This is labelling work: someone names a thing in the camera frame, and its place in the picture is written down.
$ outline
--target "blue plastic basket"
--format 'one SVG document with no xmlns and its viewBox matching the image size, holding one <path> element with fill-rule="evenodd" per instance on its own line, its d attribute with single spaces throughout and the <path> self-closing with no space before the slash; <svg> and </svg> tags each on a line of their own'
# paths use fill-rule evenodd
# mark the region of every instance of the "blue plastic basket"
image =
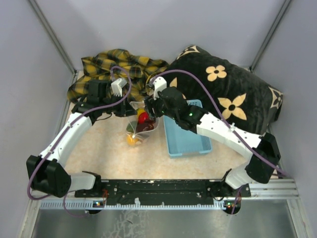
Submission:
<svg viewBox="0 0 317 238">
<path fill-rule="evenodd" d="M 203 107 L 200 100 L 188 100 L 187 103 Z M 208 137 L 183 130 L 167 116 L 163 117 L 163 121 L 168 154 L 171 158 L 204 155 L 212 151 L 211 140 Z"/>
</svg>

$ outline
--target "plastic bag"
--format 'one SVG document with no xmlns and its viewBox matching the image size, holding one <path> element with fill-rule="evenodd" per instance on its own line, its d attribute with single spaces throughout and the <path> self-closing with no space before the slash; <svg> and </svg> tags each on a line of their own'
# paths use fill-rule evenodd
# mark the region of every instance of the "plastic bag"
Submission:
<svg viewBox="0 0 317 238">
<path fill-rule="evenodd" d="M 130 102 L 130 105 L 137 110 L 138 115 L 128 117 L 128 125 L 126 127 L 127 143 L 131 146 L 144 143 L 157 129 L 159 119 L 150 120 L 148 114 L 144 110 L 143 102 Z"/>
</svg>

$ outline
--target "yellow fruit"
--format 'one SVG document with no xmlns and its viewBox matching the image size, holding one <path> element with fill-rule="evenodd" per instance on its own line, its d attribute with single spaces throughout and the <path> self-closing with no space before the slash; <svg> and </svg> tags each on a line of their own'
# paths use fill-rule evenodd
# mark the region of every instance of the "yellow fruit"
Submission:
<svg viewBox="0 0 317 238">
<path fill-rule="evenodd" d="M 138 118 L 139 118 L 139 116 L 140 116 L 142 113 L 144 113 L 144 112 L 145 112 L 144 108 L 139 108 L 139 109 L 137 110 Z"/>
<path fill-rule="evenodd" d="M 127 142 L 129 145 L 135 145 L 139 139 L 137 138 L 132 138 L 132 135 L 127 135 Z"/>
</svg>

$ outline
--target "white wall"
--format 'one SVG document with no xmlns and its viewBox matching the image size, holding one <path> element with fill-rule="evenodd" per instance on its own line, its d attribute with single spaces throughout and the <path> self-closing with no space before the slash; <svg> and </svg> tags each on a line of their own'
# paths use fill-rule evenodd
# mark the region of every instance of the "white wall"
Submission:
<svg viewBox="0 0 317 238">
<path fill-rule="evenodd" d="M 250 66 L 283 0 L 37 0 L 75 67 L 124 48 L 172 62 L 189 44 Z"/>
<path fill-rule="evenodd" d="M 0 8 L 0 237 L 16 237 L 27 205 L 26 160 L 54 136 L 71 73 L 26 0 Z"/>
<path fill-rule="evenodd" d="M 317 1 L 293 1 L 255 73 L 284 92 L 273 132 L 317 236 Z"/>
</svg>

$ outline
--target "black metal base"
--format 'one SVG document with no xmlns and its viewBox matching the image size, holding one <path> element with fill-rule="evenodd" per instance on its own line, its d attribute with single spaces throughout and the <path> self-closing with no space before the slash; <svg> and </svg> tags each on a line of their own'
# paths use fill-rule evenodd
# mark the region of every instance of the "black metal base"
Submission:
<svg viewBox="0 0 317 238">
<path fill-rule="evenodd" d="M 75 197 L 105 197 L 107 205 L 213 205 L 215 197 L 235 196 L 237 191 L 222 180 L 101 180 L 98 189 L 76 191 Z M 241 189 L 242 197 L 250 197 L 249 185 Z"/>
</svg>

